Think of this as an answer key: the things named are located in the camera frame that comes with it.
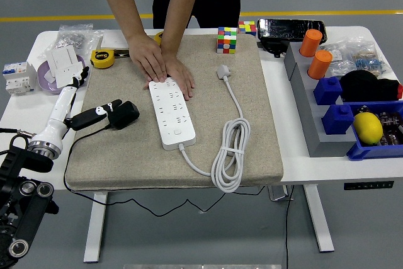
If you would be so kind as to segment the person's right hand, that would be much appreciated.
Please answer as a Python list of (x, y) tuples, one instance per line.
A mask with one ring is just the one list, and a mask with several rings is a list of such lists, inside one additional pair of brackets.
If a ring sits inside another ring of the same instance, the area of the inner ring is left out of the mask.
[(160, 46), (145, 33), (137, 33), (127, 38), (129, 54), (148, 82), (164, 82), (166, 67)]

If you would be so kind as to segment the person's left hand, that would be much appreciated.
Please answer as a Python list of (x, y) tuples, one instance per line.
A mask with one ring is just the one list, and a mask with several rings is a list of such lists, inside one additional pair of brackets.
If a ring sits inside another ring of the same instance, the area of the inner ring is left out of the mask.
[(189, 101), (193, 97), (193, 88), (195, 87), (191, 72), (177, 58), (175, 53), (162, 53), (162, 60), (164, 61), (164, 71), (162, 70), (162, 64), (158, 63), (154, 55), (150, 59), (144, 59), (141, 62), (145, 77), (144, 89), (149, 88), (151, 81), (164, 82), (168, 75), (176, 81), (184, 99)]

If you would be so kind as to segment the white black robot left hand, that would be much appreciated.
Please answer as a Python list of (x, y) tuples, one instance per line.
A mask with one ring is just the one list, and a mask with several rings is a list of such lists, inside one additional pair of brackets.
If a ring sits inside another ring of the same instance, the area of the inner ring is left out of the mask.
[(67, 79), (67, 85), (62, 89), (44, 130), (34, 135), (28, 145), (29, 150), (37, 153), (48, 151), (60, 154), (63, 149), (62, 139), (69, 129), (82, 130), (94, 125), (115, 112), (122, 104), (122, 100), (117, 99), (70, 117), (76, 92), (84, 83), (88, 71), (88, 67), (83, 67)]

